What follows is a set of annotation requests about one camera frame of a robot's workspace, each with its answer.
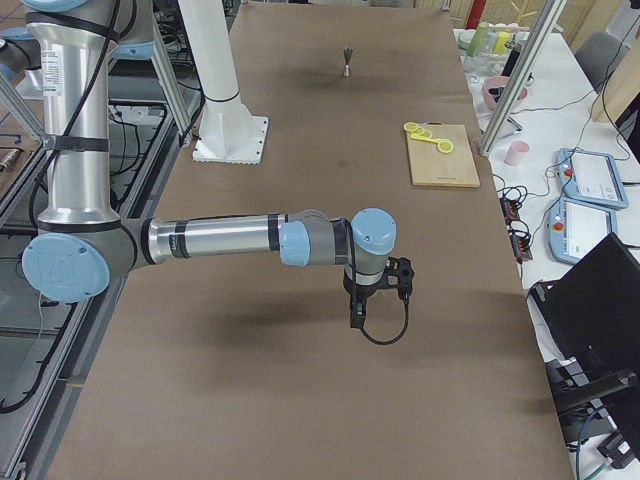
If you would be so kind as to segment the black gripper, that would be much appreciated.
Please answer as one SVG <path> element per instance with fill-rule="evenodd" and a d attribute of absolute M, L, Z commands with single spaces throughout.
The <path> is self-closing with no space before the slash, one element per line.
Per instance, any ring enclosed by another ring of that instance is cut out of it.
<path fill-rule="evenodd" d="M 366 321 L 367 299 L 383 286 L 383 279 L 371 285 L 355 283 L 347 274 L 343 275 L 343 287 L 350 296 L 350 327 L 363 329 Z"/>

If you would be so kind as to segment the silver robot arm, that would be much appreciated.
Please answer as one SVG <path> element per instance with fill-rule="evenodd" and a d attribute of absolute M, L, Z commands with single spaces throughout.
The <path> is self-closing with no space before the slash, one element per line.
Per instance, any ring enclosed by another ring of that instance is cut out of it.
<path fill-rule="evenodd" d="M 130 271 L 168 259 L 275 252 L 289 266 L 341 265 L 350 324 L 362 329 L 380 289 L 411 293 L 409 262 L 392 250 L 396 224 L 369 208 L 352 219 L 315 210 L 178 221 L 124 220 L 110 201 L 108 61 L 159 53 L 148 1 L 29 1 L 40 47 L 48 152 L 48 204 L 23 254 L 23 272 L 46 297 L 81 302 Z"/>

